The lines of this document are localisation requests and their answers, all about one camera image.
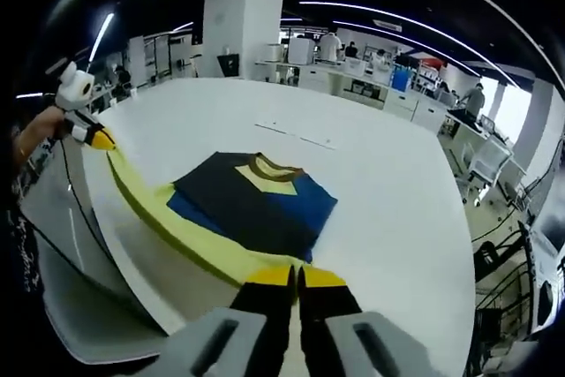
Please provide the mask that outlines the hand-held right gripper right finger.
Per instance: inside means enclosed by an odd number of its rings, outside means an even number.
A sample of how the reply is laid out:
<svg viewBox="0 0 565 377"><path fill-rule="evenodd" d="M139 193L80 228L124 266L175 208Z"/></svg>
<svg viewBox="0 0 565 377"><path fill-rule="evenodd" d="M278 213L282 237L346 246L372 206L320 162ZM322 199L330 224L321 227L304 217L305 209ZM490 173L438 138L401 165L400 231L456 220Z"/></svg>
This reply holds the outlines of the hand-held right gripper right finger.
<svg viewBox="0 0 565 377"><path fill-rule="evenodd" d="M311 376L435 376L426 347L380 313L364 312L334 273L298 271L300 343Z"/></svg>

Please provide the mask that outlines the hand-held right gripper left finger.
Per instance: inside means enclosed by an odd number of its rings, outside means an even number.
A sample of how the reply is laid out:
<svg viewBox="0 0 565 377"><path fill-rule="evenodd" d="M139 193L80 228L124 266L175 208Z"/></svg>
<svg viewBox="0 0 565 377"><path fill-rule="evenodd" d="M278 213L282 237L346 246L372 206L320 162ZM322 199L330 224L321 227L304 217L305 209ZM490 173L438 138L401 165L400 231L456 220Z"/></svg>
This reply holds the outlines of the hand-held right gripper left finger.
<svg viewBox="0 0 565 377"><path fill-rule="evenodd" d="M170 338L167 376L277 376L290 340L295 268L251 274L227 308L215 308Z"/></svg>

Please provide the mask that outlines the person's left hand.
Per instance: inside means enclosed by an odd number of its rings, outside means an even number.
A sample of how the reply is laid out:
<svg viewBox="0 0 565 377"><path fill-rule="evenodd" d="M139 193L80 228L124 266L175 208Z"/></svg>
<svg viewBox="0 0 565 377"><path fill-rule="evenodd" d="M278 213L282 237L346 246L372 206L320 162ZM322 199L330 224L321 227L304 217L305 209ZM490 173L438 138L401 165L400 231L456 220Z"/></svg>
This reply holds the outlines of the person's left hand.
<svg viewBox="0 0 565 377"><path fill-rule="evenodd" d="M56 106L49 106L38 114L17 138L19 159L25 162L45 139L56 135L63 122L64 112Z"/></svg>

